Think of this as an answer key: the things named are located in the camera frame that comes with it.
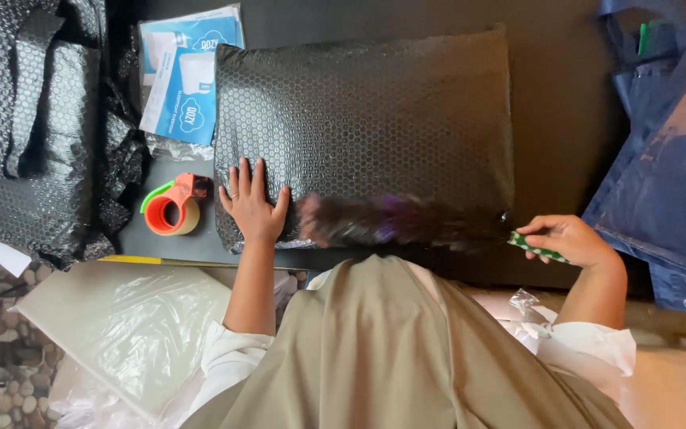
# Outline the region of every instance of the white shirt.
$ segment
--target white shirt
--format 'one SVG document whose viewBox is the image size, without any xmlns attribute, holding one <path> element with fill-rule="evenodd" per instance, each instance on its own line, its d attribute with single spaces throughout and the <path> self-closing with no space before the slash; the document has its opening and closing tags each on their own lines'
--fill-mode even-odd
<svg viewBox="0 0 686 429">
<path fill-rule="evenodd" d="M 415 277 L 437 300 L 430 272 L 408 263 Z M 307 289 L 322 286 L 330 271 L 314 278 Z M 539 329 L 537 356 L 556 371 L 577 375 L 620 403 L 620 378 L 634 371 L 636 344 L 628 330 L 572 322 Z M 190 414 L 226 389 L 248 378 L 261 362 L 273 336 L 237 334 L 211 322 L 205 340 L 202 369 L 205 382 Z"/>
</svg>

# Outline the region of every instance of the woman's right hand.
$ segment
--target woman's right hand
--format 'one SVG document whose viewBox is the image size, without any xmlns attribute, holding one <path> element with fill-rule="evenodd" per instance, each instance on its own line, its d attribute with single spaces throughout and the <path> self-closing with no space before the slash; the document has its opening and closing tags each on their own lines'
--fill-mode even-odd
<svg viewBox="0 0 686 429">
<path fill-rule="evenodd" d="M 528 235 L 526 243 L 530 246 L 554 250 L 571 264 L 579 267 L 589 268 L 615 263 L 623 265 L 618 253 L 578 216 L 537 216 L 517 231 Z M 533 259 L 536 256 L 535 253 L 526 251 L 527 258 Z M 545 263 L 549 262 L 547 258 L 542 260 Z"/>
</svg>

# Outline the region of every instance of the oozy logo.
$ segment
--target oozy logo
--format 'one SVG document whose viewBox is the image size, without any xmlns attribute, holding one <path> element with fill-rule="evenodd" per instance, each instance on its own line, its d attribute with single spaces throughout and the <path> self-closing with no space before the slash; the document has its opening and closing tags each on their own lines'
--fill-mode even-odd
<svg viewBox="0 0 686 429">
<path fill-rule="evenodd" d="M 180 128 L 183 132 L 191 133 L 202 127 L 205 123 L 205 118 L 200 112 L 200 105 L 195 99 L 187 99 L 181 105 L 181 114 L 179 114 Z"/>
<path fill-rule="evenodd" d="M 202 50 L 215 50 L 216 44 L 225 43 L 227 43 L 226 39 L 221 35 L 221 33 L 219 33 L 217 30 L 211 30 L 205 33 L 205 36 L 197 39 L 197 42 L 195 42 L 192 47 Z"/>
</svg>

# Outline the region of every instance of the table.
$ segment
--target table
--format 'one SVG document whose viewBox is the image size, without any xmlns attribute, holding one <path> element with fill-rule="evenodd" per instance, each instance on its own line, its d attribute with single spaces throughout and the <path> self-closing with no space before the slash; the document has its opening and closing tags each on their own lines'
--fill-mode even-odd
<svg viewBox="0 0 686 429">
<path fill-rule="evenodd" d="M 139 20 L 163 19 L 229 4 L 224 0 L 136 0 Z M 469 34 L 507 26 L 510 43 L 516 197 L 514 219 L 579 213 L 586 207 L 628 133 L 610 83 L 615 68 L 596 0 L 244 0 L 245 43 L 276 47 L 350 39 Z M 179 172 L 213 176 L 212 162 L 152 162 L 142 193 Z M 221 246 L 213 200 L 190 235 L 163 238 L 135 216 L 121 233 L 122 252 L 143 257 L 237 263 Z M 528 261 L 512 246 L 474 256 L 442 251 L 382 249 L 446 278 L 468 282 L 569 288 L 578 269 Z M 323 270 L 366 249 L 282 250 L 276 267 Z M 649 285 L 646 266 L 632 262 L 630 277 Z"/>
</svg>

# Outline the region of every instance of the hand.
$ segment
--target hand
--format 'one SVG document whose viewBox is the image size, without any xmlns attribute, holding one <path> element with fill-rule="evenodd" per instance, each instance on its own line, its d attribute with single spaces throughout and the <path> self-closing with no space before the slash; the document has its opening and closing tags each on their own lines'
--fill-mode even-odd
<svg viewBox="0 0 686 429">
<path fill-rule="evenodd" d="M 537 216 L 517 231 L 521 234 L 541 232 L 543 235 L 526 237 L 526 243 L 533 247 L 554 250 L 579 267 L 623 264 L 618 253 L 578 216 Z M 533 259 L 536 256 L 536 253 L 526 251 L 526 258 Z M 540 258 L 549 263 L 549 258 Z"/>
<path fill-rule="evenodd" d="M 250 164 L 247 158 L 240 158 L 239 177 L 237 168 L 229 168 L 229 191 L 219 186 L 221 205 L 243 232 L 245 245 L 249 243 L 270 243 L 272 247 L 285 224 L 287 206 L 291 200 L 291 189 L 283 186 L 277 198 L 277 207 L 272 207 L 264 197 L 264 160 L 255 163 L 253 181 L 250 179 Z"/>
</svg>

